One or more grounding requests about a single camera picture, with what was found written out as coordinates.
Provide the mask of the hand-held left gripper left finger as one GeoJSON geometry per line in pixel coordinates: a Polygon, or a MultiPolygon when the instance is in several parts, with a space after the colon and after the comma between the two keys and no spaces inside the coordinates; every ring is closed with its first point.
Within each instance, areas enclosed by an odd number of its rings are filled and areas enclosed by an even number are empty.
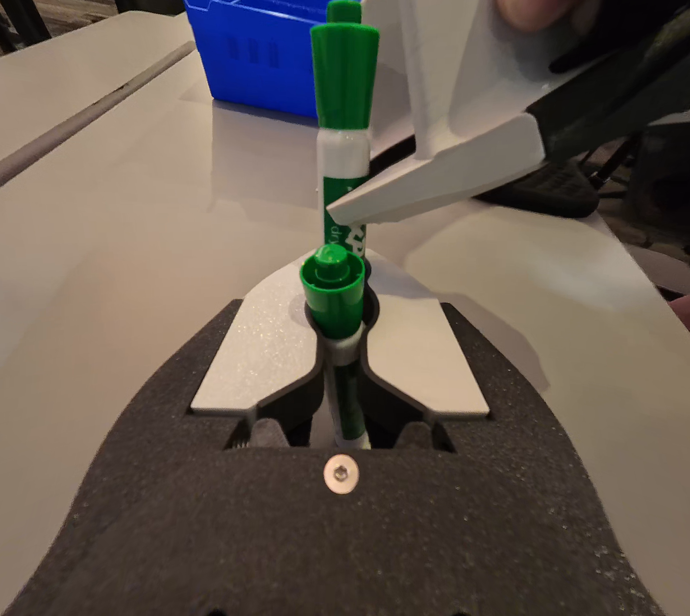
{"type": "Polygon", "coordinates": [[[238,418],[311,418],[323,398],[323,348],[307,317],[300,266],[242,301],[190,408],[238,418]]]}

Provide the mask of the blue plastic bin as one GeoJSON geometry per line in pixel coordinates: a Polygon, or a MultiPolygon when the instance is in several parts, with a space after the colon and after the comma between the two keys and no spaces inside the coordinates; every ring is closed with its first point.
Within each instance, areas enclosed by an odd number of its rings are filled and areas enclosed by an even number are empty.
{"type": "Polygon", "coordinates": [[[331,0],[182,0],[212,97],[317,118],[310,30],[331,0]]]}

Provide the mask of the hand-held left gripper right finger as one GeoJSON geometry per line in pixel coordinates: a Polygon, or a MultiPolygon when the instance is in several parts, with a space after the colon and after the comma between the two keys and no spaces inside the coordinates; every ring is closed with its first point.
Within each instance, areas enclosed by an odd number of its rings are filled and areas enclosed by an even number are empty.
{"type": "Polygon", "coordinates": [[[489,407],[442,304],[426,286],[376,252],[368,288],[372,323],[362,368],[362,407],[379,421],[485,418],[489,407]]]}

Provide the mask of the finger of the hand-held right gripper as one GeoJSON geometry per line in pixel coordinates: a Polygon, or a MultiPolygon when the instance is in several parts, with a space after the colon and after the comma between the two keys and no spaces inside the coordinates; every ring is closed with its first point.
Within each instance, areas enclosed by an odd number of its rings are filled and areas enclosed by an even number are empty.
{"type": "Polygon", "coordinates": [[[386,167],[327,211],[348,226],[400,222],[520,179],[543,162],[538,122],[523,112],[430,159],[414,154],[386,167]]]}

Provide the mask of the green dry-erase marker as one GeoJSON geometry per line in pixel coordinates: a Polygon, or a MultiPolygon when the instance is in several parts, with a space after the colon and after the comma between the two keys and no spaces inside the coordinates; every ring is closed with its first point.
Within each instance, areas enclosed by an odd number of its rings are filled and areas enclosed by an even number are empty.
{"type": "Polygon", "coordinates": [[[371,449],[358,398],[365,263],[339,244],[325,244],[304,261],[299,278],[323,347],[323,384],[335,444],[371,449]]]}
{"type": "Polygon", "coordinates": [[[369,176],[369,123],[380,42],[379,31],[362,23],[358,0],[332,0],[326,23],[310,32],[317,135],[317,198],[323,243],[338,244],[366,258],[367,227],[336,223],[328,207],[369,176]]]}

